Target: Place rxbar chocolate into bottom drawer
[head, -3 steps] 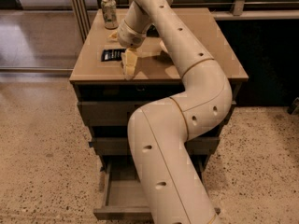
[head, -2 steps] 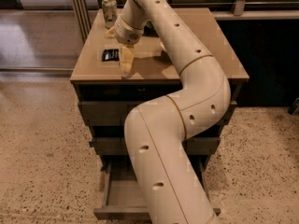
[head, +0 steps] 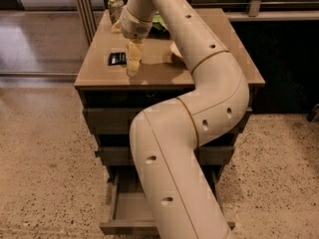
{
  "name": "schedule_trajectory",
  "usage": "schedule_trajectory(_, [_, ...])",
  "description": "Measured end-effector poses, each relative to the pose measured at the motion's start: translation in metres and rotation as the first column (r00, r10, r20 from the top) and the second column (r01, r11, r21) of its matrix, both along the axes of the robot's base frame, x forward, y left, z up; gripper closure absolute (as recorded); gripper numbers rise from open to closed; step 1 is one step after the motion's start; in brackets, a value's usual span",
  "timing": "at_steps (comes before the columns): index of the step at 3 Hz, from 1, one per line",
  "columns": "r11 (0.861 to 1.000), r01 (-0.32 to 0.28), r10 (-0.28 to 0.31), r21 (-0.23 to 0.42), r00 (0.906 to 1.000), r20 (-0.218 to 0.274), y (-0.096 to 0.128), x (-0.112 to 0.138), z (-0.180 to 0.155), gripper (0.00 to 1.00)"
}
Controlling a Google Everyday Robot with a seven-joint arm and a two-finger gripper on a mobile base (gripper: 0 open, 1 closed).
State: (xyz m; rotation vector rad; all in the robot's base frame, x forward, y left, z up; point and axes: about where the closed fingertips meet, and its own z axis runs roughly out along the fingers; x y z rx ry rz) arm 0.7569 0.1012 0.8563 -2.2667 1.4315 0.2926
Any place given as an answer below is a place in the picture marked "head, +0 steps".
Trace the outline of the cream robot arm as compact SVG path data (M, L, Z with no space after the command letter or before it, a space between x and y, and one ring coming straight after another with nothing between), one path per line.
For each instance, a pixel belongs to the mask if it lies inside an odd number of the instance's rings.
M233 239L194 155L233 129L249 88L233 55L186 0L128 0L120 17L130 40L161 15L195 83L193 91L138 113L130 144L160 239Z

